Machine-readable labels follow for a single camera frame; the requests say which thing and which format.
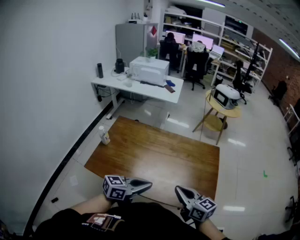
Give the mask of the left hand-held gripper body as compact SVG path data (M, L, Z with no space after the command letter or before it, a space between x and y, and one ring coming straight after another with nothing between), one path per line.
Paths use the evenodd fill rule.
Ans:
M115 202L131 203L132 196L128 190L130 180L124 176L106 175L102 185L106 198Z

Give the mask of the clear plastic bottle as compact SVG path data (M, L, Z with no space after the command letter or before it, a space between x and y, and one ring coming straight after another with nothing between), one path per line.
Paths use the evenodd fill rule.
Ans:
M105 127L104 126L99 126L98 127L98 133L99 133L99 136L101 138L101 142L104 144L104 145L107 145L110 143L110 137L109 137L109 134L108 132L106 131Z

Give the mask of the person's right forearm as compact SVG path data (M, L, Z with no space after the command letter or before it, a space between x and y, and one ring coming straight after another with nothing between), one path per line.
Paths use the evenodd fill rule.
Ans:
M198 229L211 240L223 240L226 238L226 236L209 219L201 222Z

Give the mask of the person's left forearm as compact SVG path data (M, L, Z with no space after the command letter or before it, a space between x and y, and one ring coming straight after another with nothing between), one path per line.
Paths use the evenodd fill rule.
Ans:
M111 208L111 206L111 201L109 201L104 194L100 194L72 206L71 209L82 215L88 213L105 213Z

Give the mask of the brown wooden table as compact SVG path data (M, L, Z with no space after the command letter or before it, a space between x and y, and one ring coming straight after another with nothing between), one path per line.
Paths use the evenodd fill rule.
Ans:
M108 131L110 143L99 144L85 167L98 175L137 177L152 182L144 195L177 206L177 185L215 198L219 148L128 118L119 117Z

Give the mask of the round wooden side table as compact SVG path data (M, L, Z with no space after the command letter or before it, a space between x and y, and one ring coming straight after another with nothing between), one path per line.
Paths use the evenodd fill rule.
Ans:
M216 145L218 145L227 119L240 117L241 110L238 106L233 109L225 109L214 97L211 97L210 94L211 90L208 90L205 93L205 103L210 105L210 109L206 114L204 114L203 118L196 125L193 132L195 132L201 125L204 125L211 131L219 132L216 140Z

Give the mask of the white domed appliance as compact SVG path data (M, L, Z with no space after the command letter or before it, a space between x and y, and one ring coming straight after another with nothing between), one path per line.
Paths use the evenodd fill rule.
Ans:
M227 110L237 107L237 101L240 99L240 93L235 88L225 84L218 84L215 87L212 96Z

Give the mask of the white microwave oven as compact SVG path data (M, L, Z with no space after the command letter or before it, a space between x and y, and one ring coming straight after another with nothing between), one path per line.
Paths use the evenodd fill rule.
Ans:
M168 76L169 62L165 60L137 57L129 64L131 78L158 86L164 86Z

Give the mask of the white folding rack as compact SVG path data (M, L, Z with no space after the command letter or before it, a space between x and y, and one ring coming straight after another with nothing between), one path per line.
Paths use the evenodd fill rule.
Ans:
M289 104L286 113L284 114L284 120L288 128L288 135L298 127L300 124L300 117L298 116L294 106Z

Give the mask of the green potted plant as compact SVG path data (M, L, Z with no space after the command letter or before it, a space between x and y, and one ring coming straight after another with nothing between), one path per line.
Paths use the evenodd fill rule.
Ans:
M158 55L157 48L146 48L146 60L148 62L153 62Z

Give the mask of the gray metal cabinet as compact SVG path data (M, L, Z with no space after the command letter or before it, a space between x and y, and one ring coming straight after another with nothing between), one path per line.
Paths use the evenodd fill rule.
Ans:
M117 58L129 67L131 61L143 56L145 24L123 23L115 26Z

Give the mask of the white partition panel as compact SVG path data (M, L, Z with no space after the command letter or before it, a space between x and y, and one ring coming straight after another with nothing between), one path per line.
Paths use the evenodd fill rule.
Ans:
M157 29L155 36L153 36L151 33L151 29L152 29L153 25ZM157 47L158 36L159 36L158 24L157 23L145 23L143 30L144 30L143 56L146 57L146 48L156 48Z

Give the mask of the white shelving unit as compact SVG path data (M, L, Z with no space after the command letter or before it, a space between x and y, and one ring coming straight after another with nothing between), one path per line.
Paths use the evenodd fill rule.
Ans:
M218 77L233 81L236 74L236 62L238 60L245 62L250 59L247 51L252 52L255 48L254 44L258 43L250 37L227 26L225 22L220 24L196 16L165 11L161 15L161 39L166 37L167 30L185 34L185 45L192 44L192 37L195 33L214 39L213 45L224 48L222 57L212 62L213 77L211 84L214 84ZM260 44L260 46L264 49L265 73L272 55L272 49L262 44ZM255 91L260 83L261 81L257 83L256 86L251 86L252 91Z

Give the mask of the white router with antennas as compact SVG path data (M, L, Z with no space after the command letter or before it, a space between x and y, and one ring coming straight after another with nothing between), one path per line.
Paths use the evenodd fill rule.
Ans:
M128 20L128 23L134 23L134 24L142 24L142 19L139 16L139 13L132 13L131 18Z

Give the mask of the ceiling tube light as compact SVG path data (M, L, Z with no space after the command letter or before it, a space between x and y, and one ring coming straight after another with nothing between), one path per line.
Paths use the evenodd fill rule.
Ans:
M300 56L298 55L298 53L293 50L283 39L279 39L280 43L286 48L288 49L288 51L290 53L292 53L292 55L297 59L297 60L300 60Z
M203 3L206 3L206 4L211 4L211 5L220 7L220 8L224 8L225 7L224 4L218 3L218 2L215 2L215 1L212 1L212 0L196 0L196 1L203 2Z

